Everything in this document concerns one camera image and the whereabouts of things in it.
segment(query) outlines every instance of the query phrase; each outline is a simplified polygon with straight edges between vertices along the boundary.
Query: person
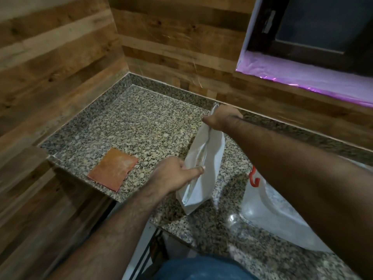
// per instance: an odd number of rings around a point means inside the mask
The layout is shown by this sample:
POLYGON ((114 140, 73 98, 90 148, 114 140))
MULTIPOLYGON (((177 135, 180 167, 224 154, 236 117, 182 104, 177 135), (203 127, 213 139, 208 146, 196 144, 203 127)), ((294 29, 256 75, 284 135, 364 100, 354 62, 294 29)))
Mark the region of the person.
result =
MULTIPOLYGON (((314 232, 362 278, 373 278, 373 174, 350 161, 243 120, 220 105, 202 121, 229 135, 314 232)), ((52 273, 55 279, 121 279, 152 210, 203 174, 177 157, 160 161, 147 183, 52 273)), ((233 260, 168 261, 154 279, 256 279, 233 260)))

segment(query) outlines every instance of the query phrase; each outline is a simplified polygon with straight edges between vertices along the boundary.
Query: person's left hand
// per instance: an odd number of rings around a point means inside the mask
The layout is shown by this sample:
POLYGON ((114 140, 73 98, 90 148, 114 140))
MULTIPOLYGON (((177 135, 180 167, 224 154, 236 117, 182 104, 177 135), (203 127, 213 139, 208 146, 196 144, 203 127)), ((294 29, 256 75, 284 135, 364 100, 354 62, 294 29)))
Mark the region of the person's left hand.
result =
POLYGON ((186 169, 183 160, 170 156, 158 162, 147 184, 157 186, 167 195, 179 190, 203 172, 204 167, 186 169))

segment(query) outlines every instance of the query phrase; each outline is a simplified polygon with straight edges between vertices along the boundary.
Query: plastic bag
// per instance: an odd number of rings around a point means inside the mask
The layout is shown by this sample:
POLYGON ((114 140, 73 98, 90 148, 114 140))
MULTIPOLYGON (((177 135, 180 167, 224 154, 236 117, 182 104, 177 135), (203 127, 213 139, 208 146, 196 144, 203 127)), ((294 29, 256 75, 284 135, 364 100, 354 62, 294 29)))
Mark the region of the plastic bag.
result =
MULTIPOLYGON (((218 104, 214 105, 210 115, 217 107, 218 104)), ((205 171, 200 177, 176 192, 176 198, 187 215, 211 197, 219 174, 224 147, 224 134, 202 123, 184 163, 187 169, 204 165, 205 171)))
POLYGON ((332 252, 255 167, 249 174, 241 211, 247 220, 297 246, 332 252))

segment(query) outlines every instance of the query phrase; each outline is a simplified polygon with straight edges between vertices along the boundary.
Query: white pouch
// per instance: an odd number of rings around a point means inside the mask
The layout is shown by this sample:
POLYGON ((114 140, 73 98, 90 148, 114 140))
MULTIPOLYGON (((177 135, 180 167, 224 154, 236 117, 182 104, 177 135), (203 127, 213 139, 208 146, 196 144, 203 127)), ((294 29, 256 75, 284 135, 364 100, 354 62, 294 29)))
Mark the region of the white pouch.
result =
POLYGON ((241 211, 247 220, 297 246, 332 252, 255 167, 249 174, 241 211))
MULTIPOLYGON (((218 104, 215 104, 210 115, 217 107, 218 104)), ((202 123, 184 163, 187 169, 204 165, 205 171, 200 177, 176 192, 176 198, 187 215, 211 197, 219 174, 224 147, 224 134, 202 123)))

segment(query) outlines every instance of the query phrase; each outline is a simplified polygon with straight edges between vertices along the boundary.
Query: wood plank wall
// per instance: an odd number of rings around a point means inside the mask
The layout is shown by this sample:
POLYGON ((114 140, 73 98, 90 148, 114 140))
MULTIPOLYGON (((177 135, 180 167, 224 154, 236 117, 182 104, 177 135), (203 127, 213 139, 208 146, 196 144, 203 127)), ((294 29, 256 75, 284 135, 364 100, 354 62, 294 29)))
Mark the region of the wood plank wall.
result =
POLYGON ((373 109, 235 72, 255 0, 109 0, 131 72, 373 150, 373 109))
POLYGON ((128 72, 107 0, 0 0, 0 279, 41 279, 112 201, 35 147, 128 72))

